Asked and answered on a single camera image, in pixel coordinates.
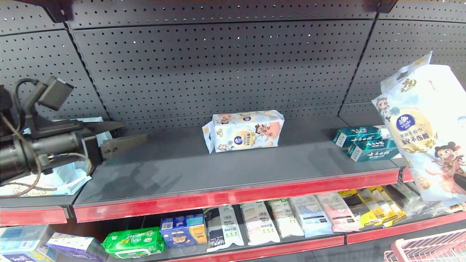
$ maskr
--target upper shelf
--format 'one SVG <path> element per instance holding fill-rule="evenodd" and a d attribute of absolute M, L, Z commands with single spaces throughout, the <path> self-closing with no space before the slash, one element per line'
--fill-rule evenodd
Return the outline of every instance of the upper shelf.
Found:
<path fill-rule="evenodd" d="M 76 195 L 0 199 L 0 226 L 62 224 Z"/>
<path fill-rule="evenodd" d="M 161 130 L 96 168 L 73 205 L 78 222 L 396 183 L 389 160 L 356 163 L 331 142 L 334 116 L 287 119 L 276 148 L 209 155 L 200 127 Z"/>

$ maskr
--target vinda logo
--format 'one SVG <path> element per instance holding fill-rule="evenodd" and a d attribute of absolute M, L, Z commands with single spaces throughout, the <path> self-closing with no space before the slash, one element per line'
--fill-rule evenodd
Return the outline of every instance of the vinda logo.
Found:
<path fill-rule="evenodd" d="M 412 127 L 416 122 L 412 115 L 404 114 L 397 119 L 397 128 L 400 131 L 406 131 L 408 128 Z"/>

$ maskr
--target robotic arm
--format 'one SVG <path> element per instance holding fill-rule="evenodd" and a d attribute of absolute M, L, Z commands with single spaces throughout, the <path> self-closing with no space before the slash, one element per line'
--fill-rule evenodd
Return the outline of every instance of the robotic arm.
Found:
<path fill-rule="evenodd" d="M 18 88 L 23 83 L 36 87 L 22 104 Z M 47 82 L 21 79 L 14 86 L 13 100 L 8 91 L 0 85 L 0 183 L 37 173 L 50 174 L 52 169 L 85 159 L 89 164 L 88 175 L 93 166 L 104 160 L 137 147 L 147 141 L 147 135 L 105 140 L 99 148 L 96 135 L 123 127 L 122 122 L 84 123 L 77 120 L 50 121 L 37 113 L 35 104 L 59 110 L 73 90 L 73 86 L 51 76 Z M 11 109 L 16 108 L 18 121 L 13 126 Z M 24 126 L 31 134 L 22 134 Z M 18 195 L 27 193 L 35 185 Z"/>

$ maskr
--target green wet wipes pack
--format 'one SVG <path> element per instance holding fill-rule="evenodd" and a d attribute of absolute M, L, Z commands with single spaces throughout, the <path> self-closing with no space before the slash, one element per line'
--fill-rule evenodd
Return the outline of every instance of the green wet wipes pack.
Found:
<path fill-rule="evenodd" d="M 154 227 L 110 233 L 102 246 L 116 258 L 136 258 L 161 253 L 165 242 L 159 227 Z"/>

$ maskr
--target black cable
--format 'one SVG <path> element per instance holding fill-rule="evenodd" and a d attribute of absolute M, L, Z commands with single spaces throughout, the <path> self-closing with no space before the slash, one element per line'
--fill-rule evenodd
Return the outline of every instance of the black cable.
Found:
<path fill-rule="evenodd" d="M 15 84 L 14 84 L 14 88 L 13 88 L 13 102 L 14 102 L 14 107 L 16 109 L 16 111 L 18 112 L 18 116 L 19 116 L 19 121 L 18 121 L 18 126 L 16 127 L 16 131 L 18 133 L 23 133 L 23 129 L 24 129 L 24 123 L 25 123 L 25 117 L 24 117 L 24 111 L 21 107 L 21 102 L 20 102 L 20 97 L 18 95 L 18 90 L 20 88 L 20 86 L 24 83 L 32 83 L 33 85 L 37 85 L 37 83 L 39 82 L 39 80 L 36 80 L 36 79 L 32 79 L 32 78 L 22 78 L 20 80 L 18 80 Z"/>

